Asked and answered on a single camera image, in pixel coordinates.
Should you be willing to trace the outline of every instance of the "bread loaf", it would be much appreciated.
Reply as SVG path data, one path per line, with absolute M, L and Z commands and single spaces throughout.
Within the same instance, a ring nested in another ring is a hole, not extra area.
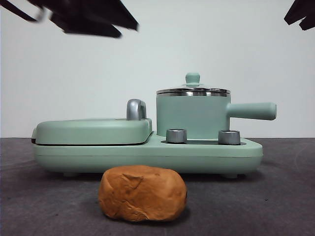
M 187 189 L 180 175 L 170 169 L 120 166 L 102 177 L 98 201 L 110 218 L 128 221 L 171 221 L 186 205 Z

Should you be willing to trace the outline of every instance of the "appliance base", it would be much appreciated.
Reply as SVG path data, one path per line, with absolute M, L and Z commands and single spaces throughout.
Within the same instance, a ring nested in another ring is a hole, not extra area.
M 179 173 L 221 174 L 235 178 L 253 172 L 263 157 L 262 145 L 241 138 L 243 145 L 169 144 L 153 132 L 139 145 L 52 146 L 34 144 L 36 161 L 64 176 L 103 173 L 121 165 L 148 165 Z

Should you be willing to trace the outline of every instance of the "silver knob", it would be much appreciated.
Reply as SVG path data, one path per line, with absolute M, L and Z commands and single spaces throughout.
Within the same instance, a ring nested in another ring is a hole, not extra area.
M 237 130 L 221 130 L 219 131 L 219 144 L 239 145 L 241 144 L 240 131 Z
M 166 131 L 166 141 L 173 144 L 187 142 L 187 131 L 185 129 L 168 129 Z

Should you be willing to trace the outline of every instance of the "gray table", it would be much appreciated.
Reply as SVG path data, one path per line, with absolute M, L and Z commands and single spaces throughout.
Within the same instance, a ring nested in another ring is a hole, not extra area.
M 101 175 L 47 172 L 30 139 L 1 139 L 1 236 L 315 235 L 315 139 L 252 140 L 264 146 L 256 172 L 182 175 L 188 201 L 177 220 L 129 223 L 101 213 Z

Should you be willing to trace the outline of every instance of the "glass lid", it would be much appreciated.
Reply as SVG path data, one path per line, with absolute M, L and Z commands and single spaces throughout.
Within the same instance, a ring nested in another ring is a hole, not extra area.
M 225 93 L 230 94 L 229 90 L 221 88 L 211 88 L 210 86 L 200 83 L 199 73 L 188 73 L 186 75 L 186 84 L 179 87 L 173 87 L 168 89 L 158 90 L 157 94 L 162 93 L 179 93 L 179 92 L 214 92 L 214 93 Z

